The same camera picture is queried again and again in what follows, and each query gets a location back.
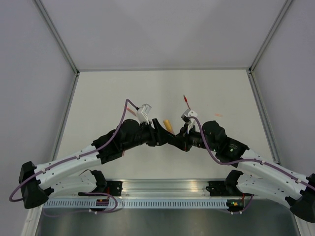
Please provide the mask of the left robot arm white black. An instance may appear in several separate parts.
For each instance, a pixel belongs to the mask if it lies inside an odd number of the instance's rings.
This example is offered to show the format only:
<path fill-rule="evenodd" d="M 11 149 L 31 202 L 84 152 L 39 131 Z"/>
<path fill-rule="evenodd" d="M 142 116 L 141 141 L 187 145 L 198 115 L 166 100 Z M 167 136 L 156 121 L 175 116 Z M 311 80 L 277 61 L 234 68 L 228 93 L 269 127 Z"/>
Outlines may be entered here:
<path fill-rule="evenodd" d="M 162 146 L 174 137 L 156 118 L 150 124 L 127 119 L 71 157 L 41 165 L 26 162 L 21 166 L 19 175 L 24 207 L 31 209 L 46 203 L 49 196 L 56 193 L 53 184 L 84 168 L 116 160 L 122 157 L 124 151 L 142 144 Z"/>

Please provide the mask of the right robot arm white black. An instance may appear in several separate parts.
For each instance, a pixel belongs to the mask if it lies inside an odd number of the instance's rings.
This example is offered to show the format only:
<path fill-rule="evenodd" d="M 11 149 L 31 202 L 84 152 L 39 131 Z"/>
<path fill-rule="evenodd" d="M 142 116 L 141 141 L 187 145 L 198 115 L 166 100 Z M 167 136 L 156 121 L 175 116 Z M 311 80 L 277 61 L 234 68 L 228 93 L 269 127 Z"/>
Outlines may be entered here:
<path fill-rule="evenodd" d="M 233 166 L 225 179 L 229 195 L 251 194 L 287 207 L 295 216 L 315 221 L 315 176 L 306 176 L 268 162 L 247 145 L 230 138 L 216 121 L 187 131 L 185 124 L 168 142 L 183 151 L 206 149 L 219 165 Z"/>

